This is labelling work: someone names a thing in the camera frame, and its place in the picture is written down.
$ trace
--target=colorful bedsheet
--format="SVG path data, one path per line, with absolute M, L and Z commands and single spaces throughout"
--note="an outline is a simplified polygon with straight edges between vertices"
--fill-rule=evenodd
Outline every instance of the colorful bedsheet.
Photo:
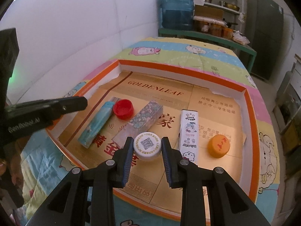
M 256 205 L 271 223 L 276 209 L 280 182 L 276 137 L 264 101 L 248 71 L 233 51 L 194 40 L 149 37 L 113 57 L 113 59 L 116 58 L 177 65 L 218 76 L 249 90 L 257 118 L 261 151 Z M 89 80 L 81 82 L 68 94 L 74 95 L 88 82 Z M 26 222 L 73 165 L 63 156 L 44 130 L 32 135 L 21 158 L 25 205 L 19 210 L 19 218 L 22 222 Z M 117 197 L 114 197 L 114 204 L 116 225 L 179 225 L 177 221 L 145 212 Z

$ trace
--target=silver bolt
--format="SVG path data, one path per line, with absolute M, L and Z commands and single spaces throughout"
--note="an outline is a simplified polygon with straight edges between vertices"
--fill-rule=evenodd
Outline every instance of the silver bolt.
M 216 173 L 222 174 L 224 172 L 224 169 L 221 167 L 215 168 Z
M 189 164 L 189 160 L 186 160 L 186 159 L 180 160 L 180 164 L 183 166 L 186 166 Z
M 107 164 L 108 166 L 113 166 L 113 165 L 115 164 L 115 161 L 114 161 L 114 160 L 107 160 L 107 161 L 106 161 L 106 164 Z
M 78 167 L 75 167 L 72 169 L 73 174 L 78 174 L 79 172 L 80 172 L 80 168 L 78 168 Z

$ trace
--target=qr code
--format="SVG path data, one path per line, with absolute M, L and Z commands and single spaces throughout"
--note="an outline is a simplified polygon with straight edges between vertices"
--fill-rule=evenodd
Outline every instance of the qr code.
M 141 144 L 143 145 L 143 148 L 145 150 L 147 150 L 148 148 L 154 146 L 154 143 L 151 141 L 150 138 L 147 138 L 147 139 L 141 141 Z

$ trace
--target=brown cardboard box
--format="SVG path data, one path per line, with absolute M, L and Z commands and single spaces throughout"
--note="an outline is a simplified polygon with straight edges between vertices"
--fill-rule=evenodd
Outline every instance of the brown cardboard box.
M 297 131 L 294 126 L 294 122 L 292 121 L 289 125 L 288 129 L 281 137 L 281 141 L 283 144 L 283 152 L 285 155 L 294 150 L 297 146 L 301 145 L 301 142 L 298 138 Z
M 195 5 L 195 16 L 203 16 L 213 19 L 223 19 L 224 11 L 206 6 Z

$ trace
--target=white wall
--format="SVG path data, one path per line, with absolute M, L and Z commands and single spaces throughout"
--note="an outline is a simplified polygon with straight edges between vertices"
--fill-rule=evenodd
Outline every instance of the white wall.
M 270 77 L 270 83 L 277 90 L 287 71 L 291 70 L 295 61 L 295 53 L 301 56 L 301 27 L 284 0 L 273 0 L 283 8 L 284 29 L 281 48 L 275 67 Z
M 15 0 L 0 21 L 11 27 L 20 53 L 9 100 L 59 98 L 122 49 L 157 36 L 156 0 Z

